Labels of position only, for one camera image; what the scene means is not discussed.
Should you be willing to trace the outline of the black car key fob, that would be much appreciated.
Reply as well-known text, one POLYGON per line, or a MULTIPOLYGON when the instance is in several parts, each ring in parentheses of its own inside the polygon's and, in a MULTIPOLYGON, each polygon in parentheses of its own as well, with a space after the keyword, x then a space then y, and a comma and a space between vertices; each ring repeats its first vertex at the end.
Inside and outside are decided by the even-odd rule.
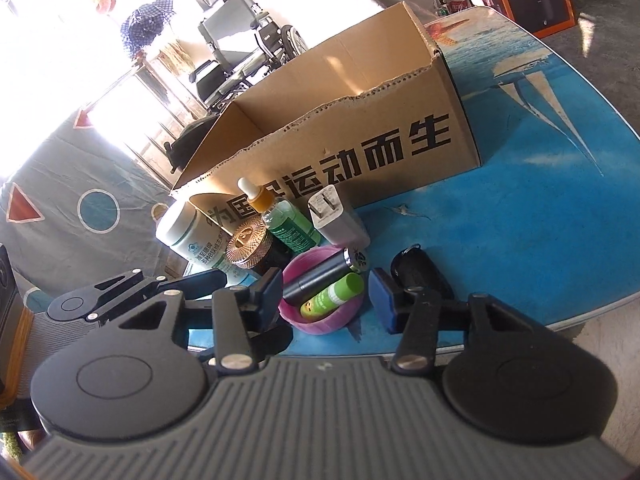
POLYGON ((404 289, 422 287, 438 292, 442 299, 454 300, 456 295, 444 274, 420 244, 407 247, 393 258, 390 275, 404 289))

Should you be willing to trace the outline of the green glue stick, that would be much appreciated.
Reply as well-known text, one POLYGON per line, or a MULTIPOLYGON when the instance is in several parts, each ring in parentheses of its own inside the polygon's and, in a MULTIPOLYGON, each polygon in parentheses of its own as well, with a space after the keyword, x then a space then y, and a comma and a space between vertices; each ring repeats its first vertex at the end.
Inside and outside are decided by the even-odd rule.
POLYGON ((299 309, 307 321, 325 318, 343 304, 363 293, 364 281, 360 274, 349 273, 306 301, 299 309))

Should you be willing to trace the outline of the pink plastic bowl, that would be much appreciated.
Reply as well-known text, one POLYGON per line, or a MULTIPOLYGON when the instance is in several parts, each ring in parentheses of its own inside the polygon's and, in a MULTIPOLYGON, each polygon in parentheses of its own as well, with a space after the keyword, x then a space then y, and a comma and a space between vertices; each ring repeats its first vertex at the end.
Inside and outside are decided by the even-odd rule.
MULTIPOLYGON (((290 284, 294 278, 299 278, 304 272, 310 270, 322 261, 330 258, 334 254, 338 254, 340 248, 334 246, 321 246, 309 249, 301 255, 296 256, 284 269, 283 284, 290 284)), ((300 314, 299 307, 294 307, 284 299, 278 305, 279 313, 288 324, 291 324, 301 332, 308 335, 327 335, 345 327, 353 320, 360 310, 363 300, 366 298, 366 291, 363 290, 360 295, 349 299, 341 304, 332 312, 318 320, 307 320, 300 314)))

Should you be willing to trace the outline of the black cylindrical tube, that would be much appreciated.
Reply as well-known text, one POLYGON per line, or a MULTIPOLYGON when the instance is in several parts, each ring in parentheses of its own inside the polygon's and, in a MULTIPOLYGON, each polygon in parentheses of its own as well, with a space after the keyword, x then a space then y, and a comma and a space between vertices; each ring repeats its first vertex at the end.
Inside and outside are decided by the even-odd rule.
POLYGON ((334 246, 309 249, 285 268, 283 300, 300 307, 347 274, 363 274, 368 267, 368 256, 363 250, 334 246))

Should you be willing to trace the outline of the green dropper bottle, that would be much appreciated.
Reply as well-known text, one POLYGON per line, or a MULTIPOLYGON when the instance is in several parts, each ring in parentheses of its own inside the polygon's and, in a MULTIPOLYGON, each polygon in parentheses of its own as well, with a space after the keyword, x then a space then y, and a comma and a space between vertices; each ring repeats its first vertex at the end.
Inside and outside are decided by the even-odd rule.
POLYGON ((260 214, 268 231, 295 255, 321 244, 320 233, 291 202, 247 178, 238 180, 238 188, 246 195, 250 206, 260 214))

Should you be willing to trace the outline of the white power adapter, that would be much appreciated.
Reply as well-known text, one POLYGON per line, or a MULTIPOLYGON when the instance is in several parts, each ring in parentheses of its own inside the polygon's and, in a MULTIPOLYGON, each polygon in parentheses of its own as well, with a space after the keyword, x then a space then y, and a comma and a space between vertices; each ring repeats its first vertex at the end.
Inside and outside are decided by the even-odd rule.
POLYGON ((370 235, 348 200, 334 184, 309 197, 307 207, 314 228, 333 246, 366 249, 370 235))

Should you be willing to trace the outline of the black speaker box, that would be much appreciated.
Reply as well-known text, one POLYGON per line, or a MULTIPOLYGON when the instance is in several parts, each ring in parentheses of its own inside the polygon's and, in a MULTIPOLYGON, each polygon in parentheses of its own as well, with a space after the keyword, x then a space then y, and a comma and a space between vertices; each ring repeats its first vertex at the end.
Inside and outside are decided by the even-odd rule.
POLYGON ((21 371, 34 314, 23 304, 4 246, 1 246, 0 271, 0 406, 4 410, 15 401, 20 388, 21 371))

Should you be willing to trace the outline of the white supplement bottle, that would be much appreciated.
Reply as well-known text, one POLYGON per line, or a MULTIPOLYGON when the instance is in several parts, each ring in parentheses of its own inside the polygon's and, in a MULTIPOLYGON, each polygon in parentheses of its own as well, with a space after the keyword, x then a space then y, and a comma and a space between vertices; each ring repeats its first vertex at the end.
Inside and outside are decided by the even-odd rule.
POLYGON ((189 202, 175 202, 156 225, 156 238, 188 260, 198 272, 214 269, 224 272, 229 285, 253 281, 250 272, 227 257, 231 235, 189 202))

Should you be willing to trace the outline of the black jar gold lid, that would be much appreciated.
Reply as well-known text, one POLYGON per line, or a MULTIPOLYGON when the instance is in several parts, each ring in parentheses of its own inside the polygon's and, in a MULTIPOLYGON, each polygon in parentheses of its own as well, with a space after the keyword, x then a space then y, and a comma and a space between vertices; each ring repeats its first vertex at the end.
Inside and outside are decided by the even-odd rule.
POLYGON ((262 218, 254 216, 235 230, 227 246, 227 258, 239 268, 263 276, 271 268, 284 270, 293 253, 268 230, 262 218))

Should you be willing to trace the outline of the grey patterned bedsheet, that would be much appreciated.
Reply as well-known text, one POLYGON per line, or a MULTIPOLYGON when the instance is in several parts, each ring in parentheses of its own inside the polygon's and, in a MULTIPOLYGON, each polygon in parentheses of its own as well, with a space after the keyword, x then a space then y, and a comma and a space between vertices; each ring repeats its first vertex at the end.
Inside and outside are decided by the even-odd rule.
POLYGON ((155 236, 166 188, 70 116, 1 185, 1 243, 27 307, 140 269, 178 278, 186 260, 155 236))

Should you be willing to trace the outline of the black scooter seat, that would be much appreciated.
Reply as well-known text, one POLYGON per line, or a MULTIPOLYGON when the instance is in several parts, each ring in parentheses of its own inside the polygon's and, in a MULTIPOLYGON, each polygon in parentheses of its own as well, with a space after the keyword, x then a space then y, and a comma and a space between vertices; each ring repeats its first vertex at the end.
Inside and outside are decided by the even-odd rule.
POLYGON ((165 155, 169 160, 172 174, 177 170, 182 171, 186 168, 186 164, 208 135, 216 120, 216 115, 207 115, 195 122, 191 122, 182 130, 177 140, 172 143, 164 143, 165 155))

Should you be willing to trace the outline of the brown cardboard box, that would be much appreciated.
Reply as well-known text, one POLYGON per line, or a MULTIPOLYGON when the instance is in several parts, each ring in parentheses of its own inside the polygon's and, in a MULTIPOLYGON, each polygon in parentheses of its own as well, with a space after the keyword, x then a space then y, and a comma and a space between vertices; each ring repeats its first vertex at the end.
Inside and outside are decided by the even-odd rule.
POLYGON ((445 58, 398 3, 235 98, 172 195, 231 230, 253 212, 243 178, 299 207, 327 185, 362 206, 478 166, 445 58))

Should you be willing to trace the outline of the wheelchair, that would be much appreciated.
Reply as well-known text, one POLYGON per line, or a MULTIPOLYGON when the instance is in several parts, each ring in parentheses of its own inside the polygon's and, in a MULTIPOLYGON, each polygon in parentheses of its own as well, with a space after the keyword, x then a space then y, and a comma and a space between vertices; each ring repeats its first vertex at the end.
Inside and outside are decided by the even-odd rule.
POLYGON ((257 0, 196 0, 204 14, 198 32, 208 59, 189 75, 209 113, 220 112, 252 86, 307 51, 298 30, 279 24, 257 0))

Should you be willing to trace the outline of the blue checkered cloth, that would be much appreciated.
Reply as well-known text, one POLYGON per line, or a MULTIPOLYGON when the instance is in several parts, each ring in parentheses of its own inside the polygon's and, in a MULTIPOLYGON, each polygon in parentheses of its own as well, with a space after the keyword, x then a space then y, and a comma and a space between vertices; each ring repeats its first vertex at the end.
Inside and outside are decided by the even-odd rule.
POLYGON ((174 15, 174 0, 154 0, 134 10, 120 25, 120 39, 129 57, 149 47, 174 15))

